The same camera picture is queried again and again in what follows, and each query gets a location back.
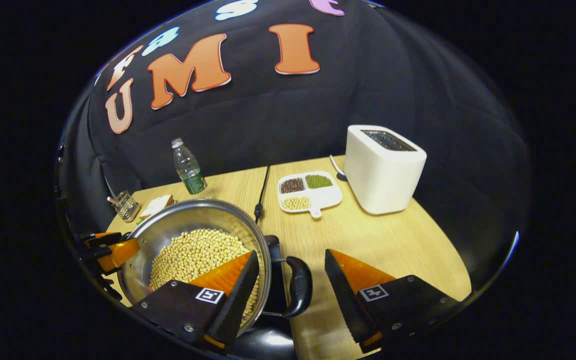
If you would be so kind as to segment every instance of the bottle cap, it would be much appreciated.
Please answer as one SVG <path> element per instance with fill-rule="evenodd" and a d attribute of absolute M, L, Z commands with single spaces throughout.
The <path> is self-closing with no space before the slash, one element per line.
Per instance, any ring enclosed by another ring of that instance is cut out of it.
<path fill-rule="evenodd" d="M 172 140 L 171 143 L 173 149 L 179 148 L 180 146 L 184 145 L 184 142 L 182 141 L 181 137 Z"/>

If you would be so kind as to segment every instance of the green bottle label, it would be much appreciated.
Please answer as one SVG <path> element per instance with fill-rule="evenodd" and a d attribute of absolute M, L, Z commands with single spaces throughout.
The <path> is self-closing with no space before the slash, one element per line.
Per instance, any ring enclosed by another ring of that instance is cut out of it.
<path fill-rule="evenodd" d="M 202 176 L 201 171 L 197 173 L 195 176 L 188 178 L 188 180 L 183 180 L 185 184 L 185 188 L 188 189 L 190 194 L 198 194 L 204 191 L 208 184 L 206 183 L 206 179 Z"/>

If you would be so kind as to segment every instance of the glass cup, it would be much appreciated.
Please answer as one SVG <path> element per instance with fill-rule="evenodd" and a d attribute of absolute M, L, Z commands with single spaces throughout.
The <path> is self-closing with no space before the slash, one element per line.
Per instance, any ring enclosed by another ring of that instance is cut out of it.
<path fill-rule="evenodd" d="M 112 205 L 114 207 L 115 212 L 117 215 L 126 223 L 130 223 L 134 221 L 137 217 L 137 213 L 142 208 L 139 202 L 135 201 L 135 198 L 130 196 L 128 191 L 122 191 L 117 196 L 117 204 Z"/>

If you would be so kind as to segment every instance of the wooden table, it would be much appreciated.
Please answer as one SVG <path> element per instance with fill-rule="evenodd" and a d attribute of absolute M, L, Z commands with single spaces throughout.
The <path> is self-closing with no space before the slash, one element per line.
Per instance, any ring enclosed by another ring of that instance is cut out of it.
<path fill-rule="evenodd" d="M 344 156 L 335 157 L 343 169 Z M 393 214 L 372 215 L 357 202 L 350 185 L 337 180 L 343 194 L 341 203 L 322 209 L 322 217 L 314 219 L 309 212 L 288 213 L 279 208 L 279 178 L 309 171 L 336 171 L 328 157 L 277 164 L 270 167 L 263 194 L 264 214 L 259 228 L 265 235 L 279 238 L 281 255 L 304 260 L 312 272 L 313 296 L 303 314 L 290 319 L 292 336 L 300 359 L 355 360 L 366 356 L 346 327 L 330 281 L 324 271 L 326 249 L 341 251 L 380 269 L 396 278 L 410 274 L 462 301 L 471 292 L 471 281 L 464 262 L 435 221 L 415 201 L 407 209 Z M 235 171 L 206 178 L 208 188 L 190 196 L 181 183 L 154 187 L 134 193 L 146 206 L 151 199 L 172 194 L 177 201 L 192 198 L 215 198 L 233 203 L 254 217 L 266 167 Z M 137 221 L 125 223 L 115 217 L 109 232 L 132 231 Z M 290 267 L 284 266 L 284 289 L 288 289 Z M 121 292 L 117 276 L 114 288 Z M 125 299 L 122 303 L 130 306 Z"/>

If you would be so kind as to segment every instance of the toaster slot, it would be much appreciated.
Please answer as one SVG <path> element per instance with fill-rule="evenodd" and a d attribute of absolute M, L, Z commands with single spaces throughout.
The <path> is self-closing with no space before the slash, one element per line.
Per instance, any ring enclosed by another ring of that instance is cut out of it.
<path fill-rule="evenodd" d="M 381 130 L 361 130 L 362 133 L 368 135 L 370 139 L 373 139 L 377 144 L 382 146 L 382 148 L 391 151 L 417 151 L 413 146 L 405 143 L 402 139 L 390 134 L 386 131 Z"/>

